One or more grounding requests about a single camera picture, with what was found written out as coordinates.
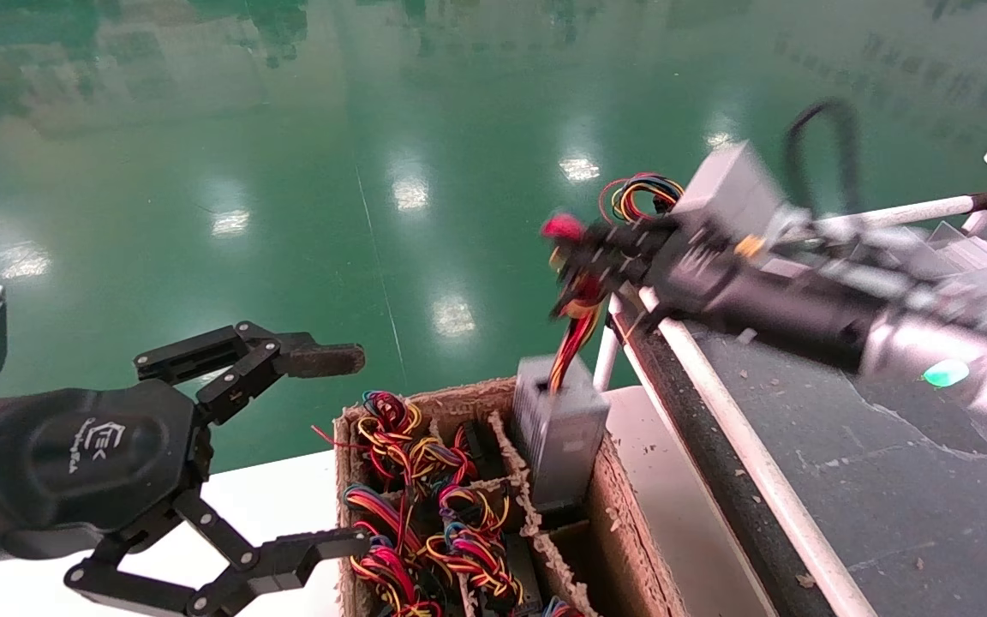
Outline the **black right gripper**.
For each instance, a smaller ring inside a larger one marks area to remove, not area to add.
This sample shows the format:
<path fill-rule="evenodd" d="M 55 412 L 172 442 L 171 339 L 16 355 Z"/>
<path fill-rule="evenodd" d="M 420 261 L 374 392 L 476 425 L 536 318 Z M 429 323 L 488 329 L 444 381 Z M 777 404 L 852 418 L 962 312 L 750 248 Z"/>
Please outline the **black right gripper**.
<path fill-rule="evenodd" d="M 877 297 L 815 273 L 768 273 L 678 230 L 675 219 L 589 226 L 584 246 L 634 259 L 626 273 L 599 276 L 573 263 L 568 253 L 552 253 L 549 266 L 559 276 L 552 319 L 567 320 L 565 335 L 590 335 L 600 325 L 603 304 L 618 298 L 639 309 L 634 323 L 639 331 L 653 331 L 669 319 L 732 336 L 753 331 L 755 343 L 848 374 L 860 370 L 878 316 Z M 657 304 L 647 308 L 641 293 L 653 284 Z"/>

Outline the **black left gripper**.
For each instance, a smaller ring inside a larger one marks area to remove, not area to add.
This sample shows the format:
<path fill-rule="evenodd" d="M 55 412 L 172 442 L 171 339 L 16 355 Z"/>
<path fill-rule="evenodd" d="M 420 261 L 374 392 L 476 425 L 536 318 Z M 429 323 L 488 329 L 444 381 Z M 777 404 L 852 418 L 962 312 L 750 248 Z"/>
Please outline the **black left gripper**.
<path fill-rule="evenodd" d="M 322 561 L 362 557 L 371 536 L 356 528 L 252 546 L 199 488 L 214 454 L 207 424 L 223 425 L 282 376 L 359 374 L 365 363 L 360 344 L 321 344 L 309 332 L 239 321 L 142 352 L 142 382 L 127 389 L 0 398 L 0 560 L 95 548 L 63 579 L 94 604 L 148 616 L 236 616 L 262 595 L 301 589 Z M 214 378 L 196 403 L 173 387 L 205 374 Z M 215 579 L 193 589 L 121 571 L 127 554 L 181 522 L 226 560 Z"/>

